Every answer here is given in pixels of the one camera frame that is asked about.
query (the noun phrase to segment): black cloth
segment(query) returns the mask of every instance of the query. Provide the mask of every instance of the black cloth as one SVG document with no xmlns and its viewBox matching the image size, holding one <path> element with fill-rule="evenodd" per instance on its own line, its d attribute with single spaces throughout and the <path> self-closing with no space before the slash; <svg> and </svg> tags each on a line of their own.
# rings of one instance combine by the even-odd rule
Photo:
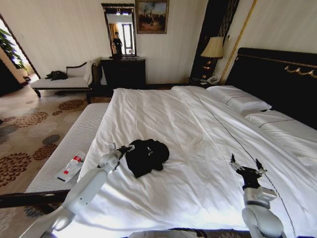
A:
<svg viewBox="0 0 317 238">
<path fill-rule="evenodd" d="M 127 152 L 125 158 L 136 178 L 146 175 L 152 169 L 163 170 L 162 163 L 169 157 L 169 150 L 165 144 L 150 139 L 135 140 L 130 145 L 134 145 L 134 150 Z"/>
<path fill-rule="evenodd" d="M 113 40 L 113 43 L 114 43 L 114 46 L 115 46 L 115 49 L 117 50 L 117 54 L 121 55 L 122 54 L 122 42 L 119 38 L 114 38 Z"/>
<path fill-rule="evenodd" d="M 53 80 L 59 80 L 59 79 L 67 79 L 68 76 L 66 73 L 62 71 L 52 71 L 50 74 L 46 75 L 45 79 L 50 79 L 51 81 Z"/>
</svg>

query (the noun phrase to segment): chaise lounge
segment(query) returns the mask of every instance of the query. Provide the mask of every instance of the chaise lounge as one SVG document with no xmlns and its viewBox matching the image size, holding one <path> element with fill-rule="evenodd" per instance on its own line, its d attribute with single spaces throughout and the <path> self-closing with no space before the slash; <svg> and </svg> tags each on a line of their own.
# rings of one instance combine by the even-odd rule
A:
<svg viewBox="0 0 317 238">
<path fill-rule="evenodd" d="M 84 90 L 92 91 L 100 83 L 102 77 L 102 68 L 98 60 L 91 60 L 79 66 L 67 66 L 67 79 L 51 81 L 41 78 L 30 83 L 31 88 L 41 97 L 39 90 Z"/>
</svg>

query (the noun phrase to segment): white wall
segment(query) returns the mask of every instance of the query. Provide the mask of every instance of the white wall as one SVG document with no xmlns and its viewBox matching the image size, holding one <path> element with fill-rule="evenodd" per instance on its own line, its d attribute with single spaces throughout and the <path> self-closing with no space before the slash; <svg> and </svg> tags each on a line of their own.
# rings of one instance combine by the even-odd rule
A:
<svg viewBox="0 0 317 238">
<path fill-rule="evenodd" d="M 240 0 L 228 34 L 225 55 L 215 74 L 222 74 L 253 0 Z M 258 0 L 237 47 L 317 53 L 316 0 Z M 225 78 L 233 62 L 232 58 Z"/>
<path fill-rule="evenodd" d="M 101 2 L 134 0 L 1 0 L 1 14 L 41 77 L 89 59 L 111 56 Z M 167 34 L 136 35 L 147 83 L 190 75 L 208 0 L 170 0 Z"/>
</svg>

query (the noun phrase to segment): floral rug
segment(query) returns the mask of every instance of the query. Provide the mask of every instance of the floral rug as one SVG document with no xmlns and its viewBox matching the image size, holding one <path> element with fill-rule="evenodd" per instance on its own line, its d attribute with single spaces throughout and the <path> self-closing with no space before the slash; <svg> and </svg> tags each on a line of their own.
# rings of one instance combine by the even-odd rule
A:
<svg viewBox="0 0 317 238">
<path fill-rule="evenodd" d="M 25 191 L 87 106 L 84 92 L 41 94 L 27 85 L 0 97 L 0 194 Z M 0 209 L 0 237 L 19 237 L 40 215 L 33 207 Z"/>
</svg>

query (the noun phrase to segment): white duvet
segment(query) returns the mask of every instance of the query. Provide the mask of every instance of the white duvet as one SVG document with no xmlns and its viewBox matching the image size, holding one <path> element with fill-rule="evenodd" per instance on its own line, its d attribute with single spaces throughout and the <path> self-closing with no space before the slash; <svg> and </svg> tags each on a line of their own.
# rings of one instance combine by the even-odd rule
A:
<svg viewBox="0 0 317 238">
<path fill-rule="evenodd" d="M 58 237 L 125 237 L 170 228 L 246 230 L 243 179 L 229 166 L 256 165 L 218 120 L 268 170 L 262 186 L 276 189 L 271 210 L 287 237 L 317 235 L 317 181 L 255 126 L 198 87 L 116 89 L 80 173 L 95 168 L 107 145 L 154 139 L 170 151 L 163 171 L 136 179 L 123 158 L 90 205 Z"/>
</svg>

